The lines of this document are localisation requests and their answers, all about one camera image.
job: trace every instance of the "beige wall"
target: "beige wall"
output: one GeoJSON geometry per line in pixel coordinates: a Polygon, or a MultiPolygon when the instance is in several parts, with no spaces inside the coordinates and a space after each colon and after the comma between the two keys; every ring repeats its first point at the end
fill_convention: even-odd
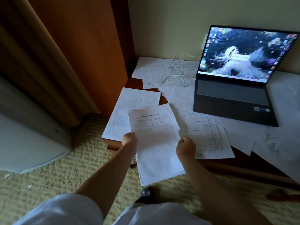
{"type": "MultiPolygon", "coordinates": [[[[128,4],[137,57],[201,56],[212,24],[300,31],[300,0],[128,0],[128,4]]],[[[279,69],[300,74],[300,39],[279,69]]]]}

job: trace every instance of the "laptop screen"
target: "laptop screen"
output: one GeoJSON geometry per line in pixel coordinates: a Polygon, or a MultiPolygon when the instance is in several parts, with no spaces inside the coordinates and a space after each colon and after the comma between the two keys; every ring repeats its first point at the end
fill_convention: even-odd
{"type": "Polygon", "coordinates": [[[266,83],[298,36],[212,25],[198,73],[266,83]]]}

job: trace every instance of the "pop-up window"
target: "pop-up window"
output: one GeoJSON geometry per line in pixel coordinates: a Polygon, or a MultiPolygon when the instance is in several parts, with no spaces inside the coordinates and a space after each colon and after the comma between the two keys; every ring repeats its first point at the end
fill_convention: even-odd
{"type": "Polygon", "coordinates": [[[250,55],[240,55],[240,54],[233,54],[231,55],[231,60],[238,60],[238,61],[248,61],[250,58],[250,55]]]}

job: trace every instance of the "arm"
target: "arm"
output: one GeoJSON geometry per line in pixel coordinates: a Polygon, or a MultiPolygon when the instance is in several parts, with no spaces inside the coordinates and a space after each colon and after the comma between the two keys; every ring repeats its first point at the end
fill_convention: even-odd
{"type": "Polygon", "coordinates": [[[250,203],[195,160],[195,153],[196,145],[190,138],[184,137],[178,142],[176,154],[212,224],[271,224],[250,203]]]}
{"type": "Polygon", "coordinates": [[[137,153],[136,142],[134,132],[125,134],[122,137],[123,147],[117,154],[76,191],[92,199],[99,206],[104,219],[118,194],[132,158],[137,153]]]}

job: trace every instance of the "carpet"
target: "carpet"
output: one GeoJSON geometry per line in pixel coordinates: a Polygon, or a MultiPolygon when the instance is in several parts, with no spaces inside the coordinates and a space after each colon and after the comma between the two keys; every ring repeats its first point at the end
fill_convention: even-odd
{"type": "MultiPolygon", "coordinates": [[[[41,202],[62,193],[72,193],[112,155],[101,139],[107,121],[103,115],[88,114],[71,128],[73,151],[56,162],[25,174],[0,172],[0,224],[12,224],[41,202]]],[[[300,203],[273,202],[265,195],[276,189],[242,179],[219,177],[263,213],[273,224],[300,224],[300,203]]],[[[186,175],[154,184],[160,202],[178,202],[205,218],[203,208],[186,175]]],[[[112,224],[132,204],[141,190],[137,168],[129,169],[104,224],[112,224]]]]}

